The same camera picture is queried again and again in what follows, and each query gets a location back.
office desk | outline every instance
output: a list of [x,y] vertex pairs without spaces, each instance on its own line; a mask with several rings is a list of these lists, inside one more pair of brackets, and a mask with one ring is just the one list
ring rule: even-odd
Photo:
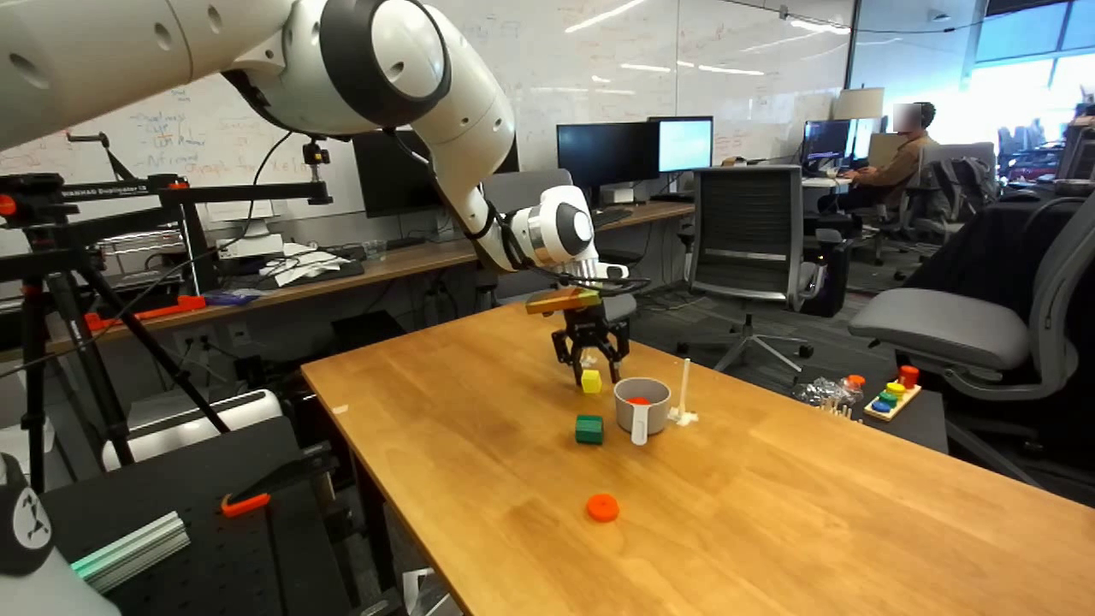
[[[706,368],[699,424],[632,450],[555,362],[559,324],[510,305],[304,368],[468,613],[1095,610],[1087,506]],[[680,360],[637,343],[622,373],[677,388]]]
[[[648,205],[625,205],[625,208],[630,208],[625,218],[612,218],[600,234],[655,225],[655,223],[685,218],[685,215],[695,214],[691,201],[648,201]],[[203,312],[155,320],[155,321],[144,321],[144,324],[152,333],[184,328],[184,324],[199,324],[199,321],[220,321],[220,320],[233,320],[233,314],[245,314],[245,312],[260,312],[260,310],[298,305],[298,302],[312,302],[312,299],[329,299],[329,296],[341,296],[341,290],[394,283],[394,280],[437,275],[437,271],[453,271],[453,266],[468,266],[468,265],[475,265],[475,249],[471,249],[468,241],[399,247],[399,249],[390,249],[380,265],[370,265],[363,275],[352,275],[352,276],[295,283],[295,289],[268,290],[268,296],[260,296],[257,302],[251,302],[243,310],[216,310],[212,305],[212,310],[203,310]],[[115,339],[115,336],[126,336],[126,328],[103,333],[101,343]]]
[[842,191],[850,184],[853,184],[850,178],[802,178],[802,189],[807,191]]

person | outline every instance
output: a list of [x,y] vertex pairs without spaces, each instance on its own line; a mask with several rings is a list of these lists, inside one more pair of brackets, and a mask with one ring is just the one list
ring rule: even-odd
[[928,149],[933,149],[928,126],[933,108],[928,98],[904,108],[896,134],[904,136],[885,168],[850,171],[850,191],[818,201],[820,215],[875,208],[890,194],[909,184]]

small object on table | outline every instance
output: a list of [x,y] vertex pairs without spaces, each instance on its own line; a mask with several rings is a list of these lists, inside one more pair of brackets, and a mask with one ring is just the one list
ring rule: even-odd
[[601,369],[597,368],[597,360],[582,360],[582,393],[600,396],[601,389],[605,389]]
[[600,414],[577,414],[575,417],[575,443],[577,444],[601,444],[605,443],[605,422]]
[[251,305],[257,299],[260,299],[260,290],[208,290],[207,305]]
[[532,314],[550,314],[550,312],[585,312],[585,310],[597,310],[597,305],[601,305],[600,290],[593,290],[593,289],[560,289],[560,290],[532,299],[527,312]]
[[585,499],[585,518],[589,518],[589,519],[600,519],[600,524],[615,519],[615,518],[620,518],[615,497],[612,497],[612,492],[597,492],[597,497],[589,497],[589,499]]
[[890,379],[882,393],[875,393],[861,414],[873,414],[880,422],[895,422],[914,396],[921,393],[921,388],[904,388],[900,379]]
[[921,385],[921,369],[914,362],[896,369],[896,379],[914,389]]

computer monitor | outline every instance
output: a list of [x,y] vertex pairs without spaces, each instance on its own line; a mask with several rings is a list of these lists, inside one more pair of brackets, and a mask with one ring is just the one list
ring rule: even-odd
[[885,134],[885,118],[856,118],[856,120],[850,120],[847,161],[850,165],[868,161],[868,149],[873,149],[875,134]]
[[713,168],[713,159],[717,159],[713,118],[652,118],[652,124],[656,124],[660,174]]
[[[427,168],[427,149],[415,130],[363,134],[352,140],[352,154],[370,218],[444,208],[449,199]],[[501,171],[518,168],[512,140]]]
[[585,201],[601,205],[601,184],[656,178],[656,124],[559,124],[555,154]]
[[802,126],[802,165],[818,171],[820,165],[847,165],[853,120],[807,120]]

window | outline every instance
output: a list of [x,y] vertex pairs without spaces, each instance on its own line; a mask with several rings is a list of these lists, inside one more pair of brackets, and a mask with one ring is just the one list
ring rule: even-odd
[[1095,0],[1074,0],[1066,44],[1061,48],[1095,48]]
[[987,19],[979,63],[1059,53],[1061,20],[1066,5]]
[[1022,98],[1022,92],[1052,87],[1052,70],[1055,70],[1055,60],[979,67],[968,75],[968,90],[1004,90],[1004,92]]
[[1067,54],[1059,63],[1055,90],[1077,98],[1082,90],[1095,92],[1095,53]]

